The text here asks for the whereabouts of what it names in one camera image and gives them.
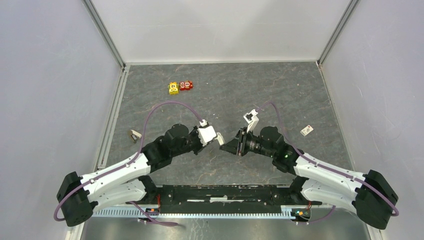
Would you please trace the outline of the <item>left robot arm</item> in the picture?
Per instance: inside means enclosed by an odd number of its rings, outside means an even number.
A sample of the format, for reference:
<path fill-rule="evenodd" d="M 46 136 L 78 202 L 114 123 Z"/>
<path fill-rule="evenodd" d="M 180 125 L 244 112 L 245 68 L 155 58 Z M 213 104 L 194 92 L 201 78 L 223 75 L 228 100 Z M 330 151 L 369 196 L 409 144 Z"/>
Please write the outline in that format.
<path fill-rule="evenodd" d="M 151 204 L 157 190 L 148 175 L 170 165 L 176 156 L 190 152 L 197 155 L 216 137 L 209 124 L 195 126 L 192 131 L 175 124 L 128 159 L 81 176 L 70 172 L 57 192 L 58 207 L 53 217 L 74 227 L 110 206 L 140 200 Z"/>

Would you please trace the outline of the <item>brown white stapler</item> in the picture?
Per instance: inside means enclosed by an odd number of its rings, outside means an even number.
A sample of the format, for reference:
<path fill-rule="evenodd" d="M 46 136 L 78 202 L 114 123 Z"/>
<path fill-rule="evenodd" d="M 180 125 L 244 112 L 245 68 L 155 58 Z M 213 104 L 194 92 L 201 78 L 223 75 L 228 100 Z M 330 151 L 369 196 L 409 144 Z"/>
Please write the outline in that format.
<path fill-rule="evenodd" d="M 127 132 L 127 134 L 128 134 L 128 136 L 130 137 L 130 139 L 132 140 L 132 142 L 134 144 L 137 143 L 137 141 L 140 140 L 142 138 L 142 136 L 143 136 L 141 133 L 139 133 L 139 132 L 137 132 L 137 131 L 135 131 L 133 129 L 130 129 Z"/>

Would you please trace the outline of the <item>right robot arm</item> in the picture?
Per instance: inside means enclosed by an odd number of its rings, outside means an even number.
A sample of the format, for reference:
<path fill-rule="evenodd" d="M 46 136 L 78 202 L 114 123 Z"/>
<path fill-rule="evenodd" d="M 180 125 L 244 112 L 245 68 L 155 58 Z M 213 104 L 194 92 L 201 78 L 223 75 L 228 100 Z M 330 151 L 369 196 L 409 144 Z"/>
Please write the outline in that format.
<path fill-rule="evenodd" d="M 308 200 L 344 208 L 380 230 L 400 214 L 399 197 L 380 172 L 362 173 L 319 160 L 288 144 L 274 126 L 264 127 L 259 135 L 244 127 L 231 141 L 219 143 L 221 150 L 236 156 L 269 157 L 279 171 L 294 175 L 288 196 L 295 204 Z"/>

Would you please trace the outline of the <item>white staple box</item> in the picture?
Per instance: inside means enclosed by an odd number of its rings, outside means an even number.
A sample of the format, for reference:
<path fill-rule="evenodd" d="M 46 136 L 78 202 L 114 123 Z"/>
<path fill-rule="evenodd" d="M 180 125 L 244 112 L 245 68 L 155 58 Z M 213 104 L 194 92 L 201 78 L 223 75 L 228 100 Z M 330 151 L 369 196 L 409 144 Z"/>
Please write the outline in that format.
<path fill-rule="evenodd" d="M 311 125 L 307 125 L 306 127 L 304 127 L 300 133 L 305 137 L 308 134 L 310 134 L 312 131 L 314 130 L 314 128 Z"/>

